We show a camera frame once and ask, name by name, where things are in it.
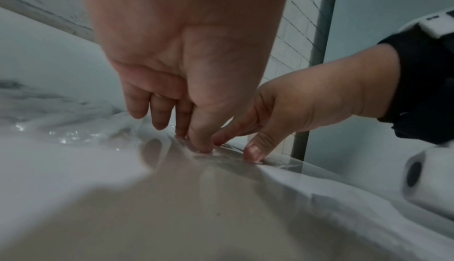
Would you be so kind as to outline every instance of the human hand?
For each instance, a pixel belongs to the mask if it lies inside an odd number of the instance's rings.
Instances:
[[[263,74],[285,0],[86,0],[129,112],[168,125],[204,152],[245,109]]]
[[[221,145],[257,133],[244,157],[260,162],[288,135],[341,122],[352,115],[381,117],[399,81],[399,58],[379,45],[335,62],[299,70],[263,84],[247,113],[213,137]]]

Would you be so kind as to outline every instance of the plastic wrap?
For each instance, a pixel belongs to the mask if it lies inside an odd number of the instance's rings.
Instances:
[[[79,101],[17,81],[0,80],[0,132],[61,144],[103,144],[116,150],[138,142],[140,121],[108,102]]]

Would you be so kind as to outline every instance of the brick wall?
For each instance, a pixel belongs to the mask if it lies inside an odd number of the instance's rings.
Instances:
[[[287,0],[262,84],[323,62],[333,6],[334,0]],[[294,139],[275,151],[290,155]]]

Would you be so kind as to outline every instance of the white roll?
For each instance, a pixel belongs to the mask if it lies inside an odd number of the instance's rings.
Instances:
[[[419,207],[454,218],[454,143],[429,148],[410,158],[402,193]]]

